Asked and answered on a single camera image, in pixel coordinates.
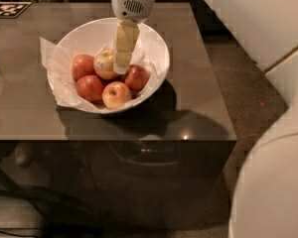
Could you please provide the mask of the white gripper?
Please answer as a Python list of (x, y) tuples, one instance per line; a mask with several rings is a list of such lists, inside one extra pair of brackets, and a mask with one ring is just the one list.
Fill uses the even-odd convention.
[(117, 19), (113, 70), (125, 74), (130, 65), (140, 30), (137, 23), (145, 22), (156, 0), (111, 0)]

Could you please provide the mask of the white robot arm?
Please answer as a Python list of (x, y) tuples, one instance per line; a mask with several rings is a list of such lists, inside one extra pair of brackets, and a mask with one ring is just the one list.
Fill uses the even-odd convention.
[(237, 173), (226, 238), (298, 238), (298, 0), (203, 0), (272, 88), (278, 107), (248, 119), (263, 132)]

